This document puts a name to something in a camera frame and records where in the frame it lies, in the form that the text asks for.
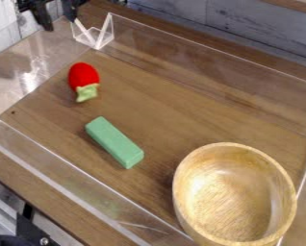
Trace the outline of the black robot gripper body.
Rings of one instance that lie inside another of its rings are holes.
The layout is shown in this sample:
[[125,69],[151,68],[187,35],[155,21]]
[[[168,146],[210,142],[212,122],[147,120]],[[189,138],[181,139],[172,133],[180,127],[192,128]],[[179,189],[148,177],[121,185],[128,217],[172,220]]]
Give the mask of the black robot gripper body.
[[61,3],[61,6],[72,6],[73,8],[77,8],[88,0],[16,0],[17,9],[21,12],[25,12],[31,10],[36,4],[47,5],[52,1],[59,1]]

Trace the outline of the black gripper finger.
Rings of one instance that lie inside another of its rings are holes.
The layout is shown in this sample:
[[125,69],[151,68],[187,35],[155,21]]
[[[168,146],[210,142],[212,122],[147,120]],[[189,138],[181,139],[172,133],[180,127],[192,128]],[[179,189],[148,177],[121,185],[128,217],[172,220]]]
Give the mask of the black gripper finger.
[[79,0],[60,0],[63,15],[67,19],[73,22],[77,18],[77,8],[79,8]]
[[47,5],[36,4],[35,7],[31,9],[31,12],[33,14],[37,24],[43,26],[45,31],[52,32],[53,26]]

